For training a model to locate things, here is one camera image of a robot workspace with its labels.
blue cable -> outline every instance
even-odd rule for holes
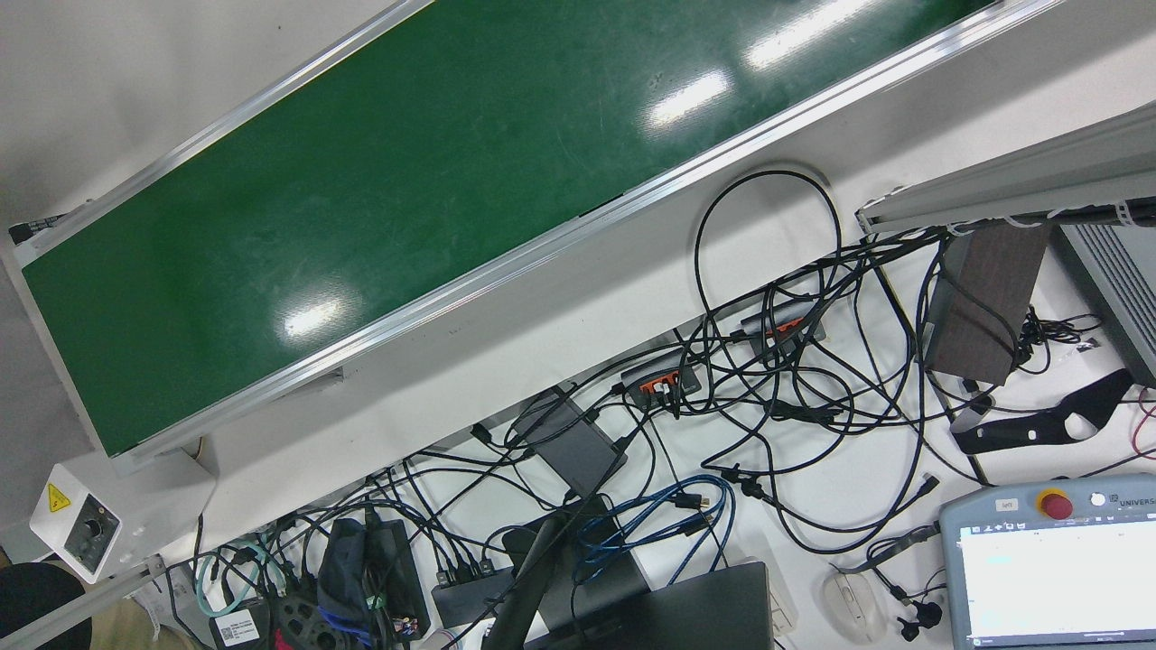
[[[683,519],[664,526],[662,529],[654,531],[640,539],[630,541],[629,538],[635,533],[646,519],[653,515],[664,503],[667,503],[673,496],[686,492],[686,488],[695,485],[712,485],[719,489],[720,498],[717,500],[714,504],[705,510],[696,511],[695,514],[684,517]],[[674,575],[667,584],[674,584],[674,582],[686,569],[687,564],[694,557],[695,553],[702,547],[703,542],[711,534],[714,526],[718,525],[718,519],[722,515],[722,511],[727,511],[727,523],[722,532],[722,538],[719,540],[719,551],[714,555],[714,560],[711,563],[710,570],[716,570],[719,562],[722,559],[722,548],[726,547],[726,542],[731,537],[731,531],[734,529],[734,489],[731,483],[725,481],[720,477],[711,474],[698,474],[683,479],[672,486],[662,488],[653,494],[642,496],[631,501],[625,501],[618,505],[612,508],[605,515],[598,515],[592,517],[583,526],[578,529],[577,539],[579,549],[585,551],[585,555],[580,556],[575,566],[573,581],[576,584],[586,584],[595,578],[598,578],[602,571],[605,571],[614,561],[621,557],[623,554],[629,553],[633,548],[645,546],[647,544],[653,544],[655,541],[661,541],[665,539],[670,539],[682,534],[682,530],[687,526],[691,526],[702,520],[703,517],[711,516],[713,519],[703,530],[703,534],[698,537],[695,544],[691,546],[690,552],[679,564]],[[615,531],[602,539],[591,539],[595,535],[595,531],[599,526],[606,524],[607,520],[620,515],[624,515],[631,510],[642,508],[637,515],[635,515],[630,520],[625,522],[621,526],[615,525]],[[593,569],[590,575],[581,577],[583,569]]]

gray device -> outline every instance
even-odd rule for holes
[[[1156,228],[1064,226],[1057,251],[1136,382],[1156,385]]]
[[[536,398],[513,428],[581,498],[627,461],[609,436],[566,393],[553,387]]]
[[[984,489],[940,529],[956,650],[1156,648],[1156,477]]]

aluminum frame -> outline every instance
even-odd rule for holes
[[[866,232],[888,232],[1154,194],[1156,103],[903,187],[855,215]]]
[[[245,389],[166,427],[135,448],[114,457],[113,465],[123,474],[131,473],[150,459],[181,446],[214,428],[287,394],[312,379],[329,372],[366,352],[413,328],[428,323],[492,289],[549,263],[578,242],[594,236],[629,219],[654,202],[688,187],[728,165],[753,157],[771,143],[828,117],[872,94],[885,90],[912,76],[965,52],[1032,17],[1060,5],[1064,0],[1018,0],[994,6],[949,25],[940,32],[836,83],[794,106],[722,141],[638,185],[578,219],[570,220],[529,242],[466,273],[457,280],[384,315],[360,331],[318,350]],[[82,206],[65,224],[46,232],[35,249],[44,254],[53,246],[92,223],[129,199],[136,192],[164,176],[184,161],[237,128],[261,110],[317,77],[329,67],[385,34],[405,19],[428,6],[431,0],[403,0],[386,9],[361,28],[351,31],[317,59],[284,76],[220,120],[205,128],[168,155],[153,163],[101,199]],[[24,258],[29,264],[35,257]]]

control box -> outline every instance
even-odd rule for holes
[[[957,650],[1156,648],[1156,477],[983,489],[940,530]]]
[[[215,482],[179,450],[124,478],[95,451],[52,467],[29,526],[95,584],[192,531]]]

green conveyor belt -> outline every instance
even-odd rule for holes
[[[24,273],[119,453],[985,3],[439,0]]]

